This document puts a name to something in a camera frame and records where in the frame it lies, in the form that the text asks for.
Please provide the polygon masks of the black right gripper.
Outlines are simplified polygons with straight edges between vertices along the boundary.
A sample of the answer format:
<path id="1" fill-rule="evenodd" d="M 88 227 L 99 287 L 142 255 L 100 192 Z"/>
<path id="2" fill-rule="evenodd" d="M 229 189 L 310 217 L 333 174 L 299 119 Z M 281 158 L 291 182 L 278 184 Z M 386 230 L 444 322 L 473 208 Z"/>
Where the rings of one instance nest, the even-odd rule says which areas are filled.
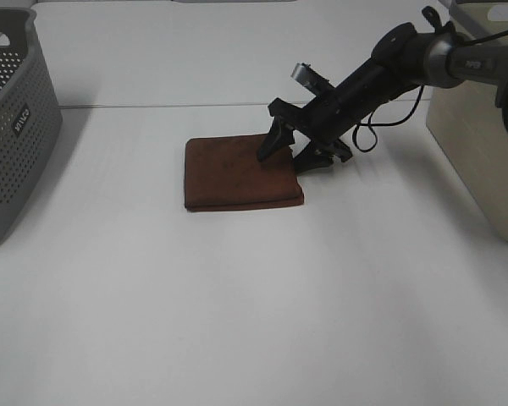
<path id="1" fill-rule="evenodd" d="M 400 78 L 390 69 L 367 60 L 339 85 L 297 107 L 279 98 L 268 106 L 273 122 L 257 149 L 264 162 L 275 152 L 295 143 L 294 131 L 309 143 L 293 158 L 296 174 L 330 167 L 337 156 L 345 162 L 352 157 L 340 136 L 369 113 L 400 95 Z"/>

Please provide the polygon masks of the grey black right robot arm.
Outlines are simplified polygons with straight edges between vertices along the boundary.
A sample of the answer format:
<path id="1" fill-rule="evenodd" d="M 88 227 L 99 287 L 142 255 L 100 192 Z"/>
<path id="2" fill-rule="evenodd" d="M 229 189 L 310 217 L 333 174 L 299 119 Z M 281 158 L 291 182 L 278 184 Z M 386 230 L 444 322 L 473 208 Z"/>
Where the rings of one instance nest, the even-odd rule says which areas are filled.
<path id="1" fill-rule="evenodd" d="M 310 65 L 298 63 L 291 76 L 314 97 L 304 107 L 279 98 L 269 104 L 273 122 L 257 150 L 257 160 L 294 144 L 293 134 L 298 131 L 309 142 L 293 160 L 297 173 L 330 167 L 335 158 L 346 162 L 352 153 L 341 136 L 350 131 L 355 139 L 362 127 L 373 132 L 378 126 L 373 114 L 380 106 L 409 91 L 427 86 L 451 89 L 465 81 L 495 86 L 494 104 L 508 134 L 508 45 L 496 44 L 508 36 L 508 30 L 473 40 L 457 32 L 453 23 L 443 24 L 430 6 L 422 15 L 433 31 L 419 33 L 412 23 L 396 26 L 376 44 L 370 58 L 337 86 Z"/>

